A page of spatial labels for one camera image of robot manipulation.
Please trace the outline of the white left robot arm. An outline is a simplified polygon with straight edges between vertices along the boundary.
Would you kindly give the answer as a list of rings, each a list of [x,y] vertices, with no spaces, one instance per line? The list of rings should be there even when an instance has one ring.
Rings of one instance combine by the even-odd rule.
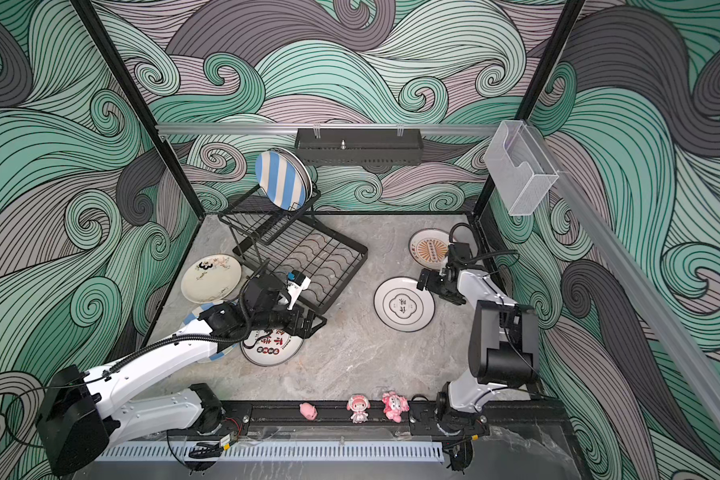
[[[317,314],[299,305],[311,280],[300,271],[280,279],[259,274],[233,300],[215,300],[191,312],[165,338],[86,371],[75,365],[53,375],[35,419],[52,474],[71,475],[107,448],[149,434],[193,429],[214,433],[223,406],[209,386],[141,400],[139,394],[198,362],[222,358],[257,330],[307,339],[319,330]]]

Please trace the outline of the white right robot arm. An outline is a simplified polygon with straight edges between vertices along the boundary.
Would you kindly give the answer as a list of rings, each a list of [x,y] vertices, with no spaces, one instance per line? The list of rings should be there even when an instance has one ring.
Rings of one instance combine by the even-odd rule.
[[[473,256],[467,243],[455,242],[448,246],[445,265],[438,271],[424,269],[418,280],[419,290],[473,308],[468,369],[446,383],[435,401],[437,426],[448,436],[473,426],[495,393],[518,389],[539,378],[535,311],[503,292],[479,264],[501,254]]]

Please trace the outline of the white plate red Chinese characters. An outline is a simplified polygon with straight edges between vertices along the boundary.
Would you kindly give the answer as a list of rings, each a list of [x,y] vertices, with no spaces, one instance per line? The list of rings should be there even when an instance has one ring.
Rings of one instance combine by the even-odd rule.
[[[253,330],[240,343],[244,357],[260,367],[271,367],[285,363],[301,349],[304,340],[284,330]]]

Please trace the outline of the orange sunburst plate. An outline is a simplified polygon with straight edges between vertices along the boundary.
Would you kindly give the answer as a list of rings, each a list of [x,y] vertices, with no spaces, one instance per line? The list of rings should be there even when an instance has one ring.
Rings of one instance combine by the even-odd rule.
[[[411,236],[408,250],[414,261],[422,267],[441,270],[447,263],[450,244],[447,232],[429,228],[420,230]]]
[[[290,150],[286,150],[286,153],[289,155],[291,164],[294,166],[297,173],[302,179],[305,190],[305,200],[308,201],[313,194],[313,182],[311,176],[304,163],[293,152],[291,152]]]

